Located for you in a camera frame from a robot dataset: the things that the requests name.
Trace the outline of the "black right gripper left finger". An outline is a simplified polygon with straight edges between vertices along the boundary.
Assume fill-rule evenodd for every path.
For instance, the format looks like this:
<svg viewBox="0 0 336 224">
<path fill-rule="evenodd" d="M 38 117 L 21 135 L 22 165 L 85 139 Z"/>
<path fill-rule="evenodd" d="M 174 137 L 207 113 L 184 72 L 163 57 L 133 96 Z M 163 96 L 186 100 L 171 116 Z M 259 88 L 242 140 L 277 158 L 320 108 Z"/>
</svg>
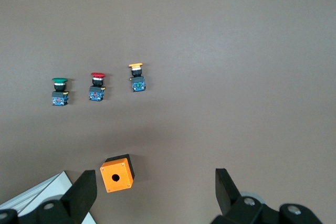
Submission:
<svg viewBox="0 0 336 224">
<path fill-rule="evenodd" d="M 96 172 L 86 170 L 58 200 L 41 203 L 21 217 L 15 209 L 1 210 L 1 223 L 82 223 L 96 198 Z"/>
</svg>

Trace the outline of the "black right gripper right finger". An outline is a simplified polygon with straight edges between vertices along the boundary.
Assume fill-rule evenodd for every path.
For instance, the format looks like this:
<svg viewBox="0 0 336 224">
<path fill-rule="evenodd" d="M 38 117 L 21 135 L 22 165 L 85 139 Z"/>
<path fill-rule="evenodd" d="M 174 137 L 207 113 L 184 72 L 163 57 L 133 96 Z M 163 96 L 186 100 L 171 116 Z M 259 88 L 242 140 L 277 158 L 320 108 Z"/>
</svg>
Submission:
<svg viewBox="0 0 336 224">
<path fill-rule="evenodd" d="M 215 171 L 215 191 L 221 215 L 212 223 L 292 223 L 322 224 L 321 220 L 307 207 L 299 204 L 283 204 L 273 210 L 255 197 L 242 196 L 227 169 Z"/>
</svg>

